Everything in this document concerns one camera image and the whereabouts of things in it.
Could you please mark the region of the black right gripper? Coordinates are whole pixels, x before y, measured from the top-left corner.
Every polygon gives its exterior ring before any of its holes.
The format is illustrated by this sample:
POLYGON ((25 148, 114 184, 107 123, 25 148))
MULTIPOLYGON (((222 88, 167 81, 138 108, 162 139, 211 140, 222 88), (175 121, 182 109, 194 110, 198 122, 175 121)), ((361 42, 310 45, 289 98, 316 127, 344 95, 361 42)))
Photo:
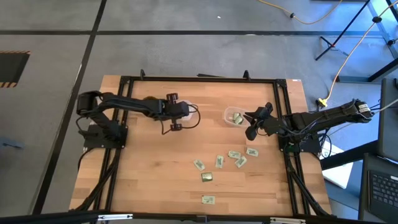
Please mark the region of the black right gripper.
MULTIPOLYGON (((259 123, 259 127, 265 131, 268 136, 279 134, 282 129, 282 120, 271 115, 273 106, 270 102, 266 103, 263 107, 258 107, 256 111, 245 112, 243 117, 249 122, 259 123)), ((256 125, 247 127, 245 135, 248 140, 253 141, 257 136, 256 125)))

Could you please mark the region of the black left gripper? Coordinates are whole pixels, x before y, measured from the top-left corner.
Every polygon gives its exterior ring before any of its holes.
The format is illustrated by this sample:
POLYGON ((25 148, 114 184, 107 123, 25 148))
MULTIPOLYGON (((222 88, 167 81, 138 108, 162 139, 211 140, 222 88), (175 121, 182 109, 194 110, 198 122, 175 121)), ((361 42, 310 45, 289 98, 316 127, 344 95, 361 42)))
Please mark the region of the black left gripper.
MULTIPOLYGON (((178 94, 169 93, 166 95, 167 101, 164 104, 162 114, 170 119, 181 119, 190 114, 189 105, 185 101, 177 102, 178 94)), ((181 124, 172 123, 170 125, 171 131, 180 131, 183 127, 181 124)))

